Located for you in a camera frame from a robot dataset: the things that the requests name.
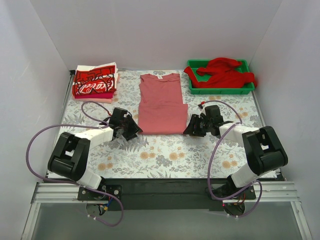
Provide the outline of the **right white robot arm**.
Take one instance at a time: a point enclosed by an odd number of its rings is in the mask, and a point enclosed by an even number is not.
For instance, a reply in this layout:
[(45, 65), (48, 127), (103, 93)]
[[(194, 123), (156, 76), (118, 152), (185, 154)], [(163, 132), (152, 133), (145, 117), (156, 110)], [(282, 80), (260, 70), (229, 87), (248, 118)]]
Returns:
[(224, 185), (216, 189), (208, 185), (208, 192), (213, 199), (237, 199), (259, 177), (288, 164), (287, 153), (273, 127), (247, 127), (225, 121), (218, 105), (204, 107), (199, 104), (199, 108), (201, 113), (192, 114), (183, 133), (195, 137), (205, 137), (210, 133), (218, 138), (219, 143), (222, 140), (233, 141), (244, 148), (247, 161), (227, 177)]

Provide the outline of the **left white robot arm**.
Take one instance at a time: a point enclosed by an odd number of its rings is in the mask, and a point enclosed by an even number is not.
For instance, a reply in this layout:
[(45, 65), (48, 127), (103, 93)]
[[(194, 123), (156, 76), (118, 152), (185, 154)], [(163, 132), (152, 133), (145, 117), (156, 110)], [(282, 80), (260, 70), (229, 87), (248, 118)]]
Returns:
[(112, 115), (101, 120), (99, 126), (72, 134), (63, 132), (53, 149), (47, 168), (59, 176), (89, 188), (95, 200), (106, 196), (103, 178), (87, 167), (90, 151), (119, 137), (129, 141), (137, 137), (142, 129), (132, 115), (123, 108), (116, 107)]

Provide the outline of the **pink t shirt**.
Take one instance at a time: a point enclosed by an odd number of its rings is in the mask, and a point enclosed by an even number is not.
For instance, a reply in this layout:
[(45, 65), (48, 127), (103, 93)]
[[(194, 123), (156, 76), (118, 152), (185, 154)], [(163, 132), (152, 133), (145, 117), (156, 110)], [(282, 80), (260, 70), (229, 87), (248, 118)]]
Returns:
[(183, 102), (181, 78), (170, 73), (159, 78), (140, 76), (138, 126), (143, 135), (181, 135), (187, 127), (188, 105)]

